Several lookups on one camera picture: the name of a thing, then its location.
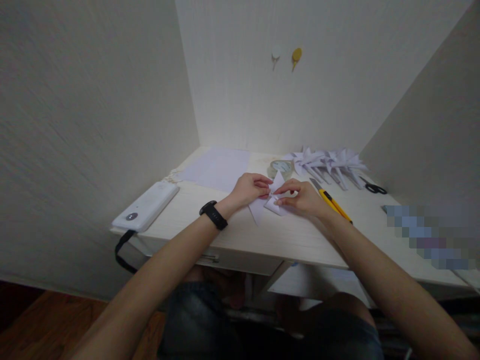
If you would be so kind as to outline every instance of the desk drawer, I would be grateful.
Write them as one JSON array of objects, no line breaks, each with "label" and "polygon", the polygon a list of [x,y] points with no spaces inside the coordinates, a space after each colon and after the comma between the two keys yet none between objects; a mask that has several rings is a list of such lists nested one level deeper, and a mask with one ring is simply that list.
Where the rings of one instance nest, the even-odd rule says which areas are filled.
[{"label": "desk drawer", "polygon": [[[130,239],[130,243],[141,253],[151,257],[168,241],[136,236]],[[196,263],[213,268],[270,276],[280,266],[282,260],[249,252],[209,247]]]}]

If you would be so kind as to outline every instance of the black scissors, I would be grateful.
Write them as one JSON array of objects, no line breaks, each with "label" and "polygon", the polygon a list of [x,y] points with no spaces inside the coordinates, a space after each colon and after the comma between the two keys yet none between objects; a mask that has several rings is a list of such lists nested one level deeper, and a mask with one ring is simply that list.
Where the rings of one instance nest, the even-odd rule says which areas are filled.
[{"label": "black scissors", "polygon": [[387,193],[387,190],[385,190],[383,187],[380,187],[378,185],[374,185],[370,182],[368,182],[367,180],[365,180],[363,177],[360,176],[360,179],[362,179],[364,182],[365,182],[365,188],[371,192],[371,193],[374,193],[374,194],[382,194],[382,195],[385,195]]}]

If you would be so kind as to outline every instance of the white wall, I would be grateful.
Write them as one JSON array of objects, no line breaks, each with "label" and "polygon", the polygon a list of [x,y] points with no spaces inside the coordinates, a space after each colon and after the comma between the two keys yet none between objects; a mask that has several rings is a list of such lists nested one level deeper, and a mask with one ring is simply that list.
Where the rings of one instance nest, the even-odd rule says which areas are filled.
[{"label": "white wall", "polygon": [[200,143],[362,150],[470,3],[176,0]]},{"label": "white wall", "polygon": [[111,221],[199,146],[174,0],[0,10],[0,278],[108,299]]},{"label": "white wall", "polygon": [[480,1],[438,48],[360,157],[403,205],[480,229]]}]

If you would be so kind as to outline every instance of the white power bank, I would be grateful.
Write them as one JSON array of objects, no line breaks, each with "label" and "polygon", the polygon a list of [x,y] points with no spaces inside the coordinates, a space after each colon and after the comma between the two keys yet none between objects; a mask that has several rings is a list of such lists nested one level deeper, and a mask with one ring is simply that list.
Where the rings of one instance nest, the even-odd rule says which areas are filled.
[{"label": "white power bank", "polygon": [[177,185],[169,182],[156,182],[118,215],[111,224],[125,230],[144,232],[179,192],[179,189]]}]

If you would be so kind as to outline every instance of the black watch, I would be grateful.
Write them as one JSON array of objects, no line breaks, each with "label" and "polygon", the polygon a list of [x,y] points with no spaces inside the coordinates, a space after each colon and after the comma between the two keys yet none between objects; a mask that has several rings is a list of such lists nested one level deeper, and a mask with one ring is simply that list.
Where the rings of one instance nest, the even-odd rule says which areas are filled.
[{"label": "black watch", "polygon": [[200,215],[206,214],[210,220],[215,224],[218,230],[223,230],[229,224],[227,220],[224,219],[222,215],[217,211],[215,208],[215,204],[217,202],[215,200],[207,202],[201,209]]}]

